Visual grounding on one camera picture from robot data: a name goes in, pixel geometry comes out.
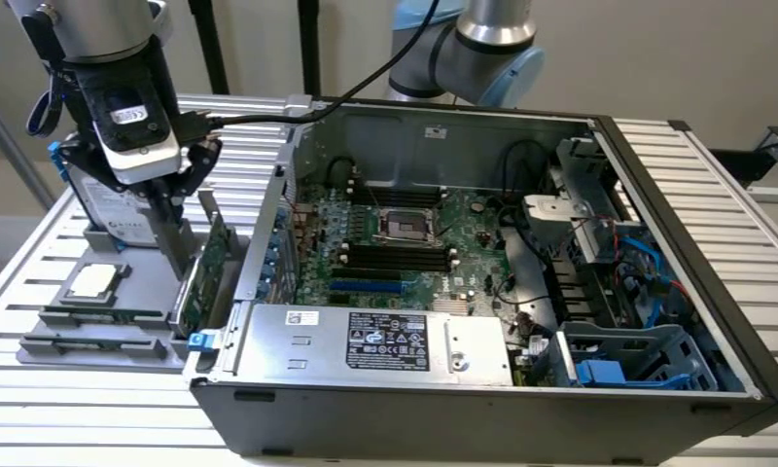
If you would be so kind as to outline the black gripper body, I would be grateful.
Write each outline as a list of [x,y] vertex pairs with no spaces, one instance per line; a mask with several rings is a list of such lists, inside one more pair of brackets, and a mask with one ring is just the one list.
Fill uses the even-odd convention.
[[169,143],[169,174],[178,167],[183,143],[175,134],[181,122],[174,86],[162,44],[149,42],[133,55],[105,63],[71,63],[87,125],[77,138],[101,140],[115,152]]

